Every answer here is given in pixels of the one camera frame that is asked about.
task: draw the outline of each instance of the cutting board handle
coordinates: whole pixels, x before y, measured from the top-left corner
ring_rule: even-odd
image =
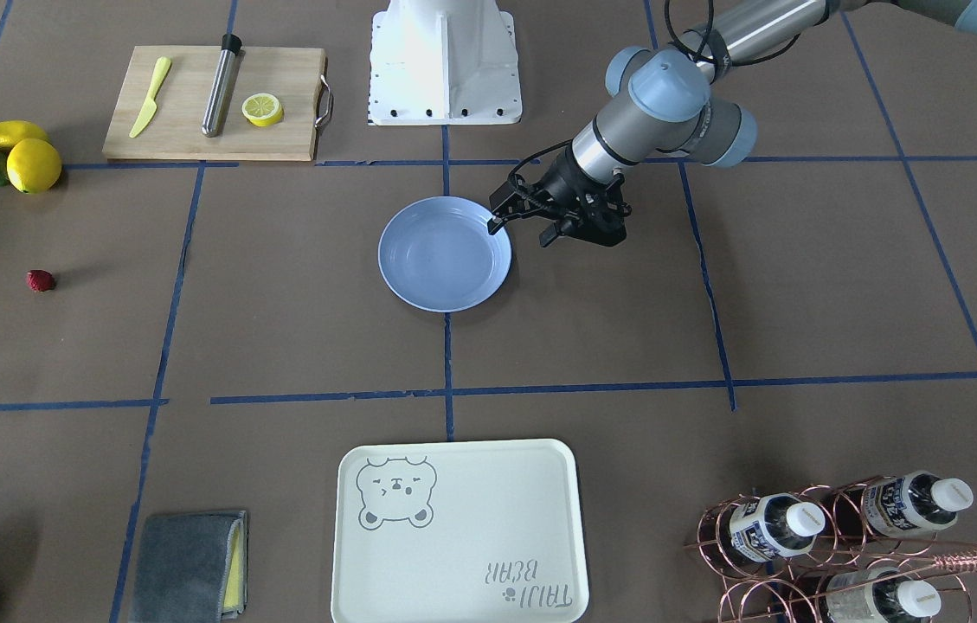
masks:
[[[319,127],[330,123],[331,115],[334,113],[334,91],[331,91],[330,84],[326,83],[326,74],[319,74],[318,82],[322,83],[322,88],[318,91],[318,98],[320,100],[323,99],[323,92],[326,91],[326,110],[322,111],[322,114],[319,114],[315,118],[315,129],[319,129]]]

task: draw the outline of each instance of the yellow plastic knife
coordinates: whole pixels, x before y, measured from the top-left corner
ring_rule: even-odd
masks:
[[[135,119],[135,126],[131,128],[131,138],[141,134],[141,131],[149,125],[149,119],[153,119],[153,114],[157,111],[157,102],[153,101],[153,98],[157,97],[157,91],[161,87],[161,82],[164,82],[164,75],[169,73],[169,67],[172,67],[172,59],[169,56],[161,56],[157,63],[153,64],[153,78],[149,81],[149,91],[145,92],[143,110],[138,114],[138,119]]]

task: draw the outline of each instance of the gray towel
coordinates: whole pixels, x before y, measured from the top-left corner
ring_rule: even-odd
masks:
[[[235,530],[242,530],[244,553],[245,511],[148,517],[138,550],[131,623],[219,623]]]

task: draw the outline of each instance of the bottle label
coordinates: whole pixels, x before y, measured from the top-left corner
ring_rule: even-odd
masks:
[[[895,568],[878,567],[832,577],[831,582],[827,583],[824,598],[829,619],[833,623],[887,623],[873,600],[872,584],[849,590],[844,588],[875,580],[883,575],[894,575],[896,572]]]
[[[948,528],[954,521],[938,524],[915,510],[908,489],[920,472],[901,478],[885,478],[865,487],[861,506],[869,525],[884,536],[914,536]]]
[[[755,562],[777,557],[799,556],[803,551],[785,548],[765,529],[765,506],[776,496],[766,496],[738,506],[730,516],[730,544],[738,553]]]

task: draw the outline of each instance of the blue plate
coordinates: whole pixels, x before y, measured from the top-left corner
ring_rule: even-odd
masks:
[[[429,197],[392,217],[377,261],[400,299],[428,312],[483,303],[511,268],[511,240],[488,235],[492,213],[460,197]]]

